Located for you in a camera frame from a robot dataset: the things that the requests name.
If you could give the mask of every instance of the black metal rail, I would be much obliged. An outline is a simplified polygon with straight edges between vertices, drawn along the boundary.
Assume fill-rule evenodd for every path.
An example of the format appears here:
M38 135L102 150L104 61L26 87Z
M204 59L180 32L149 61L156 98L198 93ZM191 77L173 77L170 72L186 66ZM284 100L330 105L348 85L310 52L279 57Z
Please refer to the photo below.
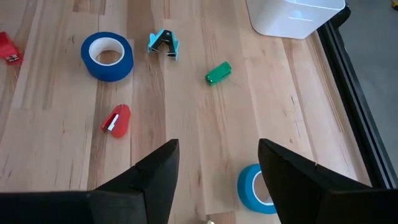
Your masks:
M318 29L349 123L373 187L393 189L398 181L374 123L338 29L327 22Z

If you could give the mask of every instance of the gray floor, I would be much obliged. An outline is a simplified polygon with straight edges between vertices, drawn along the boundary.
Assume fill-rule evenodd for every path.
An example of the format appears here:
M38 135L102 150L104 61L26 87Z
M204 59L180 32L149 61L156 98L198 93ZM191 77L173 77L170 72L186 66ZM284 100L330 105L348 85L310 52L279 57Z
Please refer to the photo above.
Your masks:
M346 0L340 27L374 121L398 174L398 11L391 0Z

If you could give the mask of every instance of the blue tape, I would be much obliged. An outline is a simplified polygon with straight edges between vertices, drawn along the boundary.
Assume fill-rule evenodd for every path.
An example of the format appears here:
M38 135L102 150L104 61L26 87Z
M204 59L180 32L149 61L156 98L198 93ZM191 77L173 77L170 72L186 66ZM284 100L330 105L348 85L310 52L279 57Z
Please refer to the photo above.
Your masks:
M95 57L105 50L117 51L121 54L121 58L111 64L103 64L96 61ZM112 32L98 32L87 37L81 46L81 58L89 73L105 82L115 82L123 79L134 66L129 42L124 37Z
M274 203L262 202L254 192L254 179L261 175L260 164L254 164L242 170L238 178L238 195L244 206L263 214L275 214Z

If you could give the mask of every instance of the wooden surface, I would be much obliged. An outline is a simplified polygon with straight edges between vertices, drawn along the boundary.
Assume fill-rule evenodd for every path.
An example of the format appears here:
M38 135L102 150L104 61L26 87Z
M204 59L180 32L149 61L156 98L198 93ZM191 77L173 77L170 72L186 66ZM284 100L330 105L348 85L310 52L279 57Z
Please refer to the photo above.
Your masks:
M161 28L180 40L177 62L146 52ZM93 189L172 138L180 171L170 223L278 223L236 193L239 172L258 162L259 138L369 183L317 34L261 36L244 0L3 1L0 30L24 52L21 66L0 62L3 192ZM80 58L98 31L134 49L120 82L99 82ZM205 75L224 61L233 74L208 86ZM122 103L131 128L114 139L100 124Z

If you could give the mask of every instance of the binder clip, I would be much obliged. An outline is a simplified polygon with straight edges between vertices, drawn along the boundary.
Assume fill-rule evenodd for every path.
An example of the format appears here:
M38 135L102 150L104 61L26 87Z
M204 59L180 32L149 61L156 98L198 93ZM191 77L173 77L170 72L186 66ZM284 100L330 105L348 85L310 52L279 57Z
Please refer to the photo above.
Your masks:
M119 105L115 107L112 113L101 125L103 131L110 131L115 138L123 137L129 127L130 109L128 105Z
M159 52L159 46L165 43L169 46L169 52L167 52L167 56L178 59L178 47L180 45L180 41L175 38L174 31L169 31L165 29L161 29L156 35L149 35L149 44L148 44L148 53L149 52Z

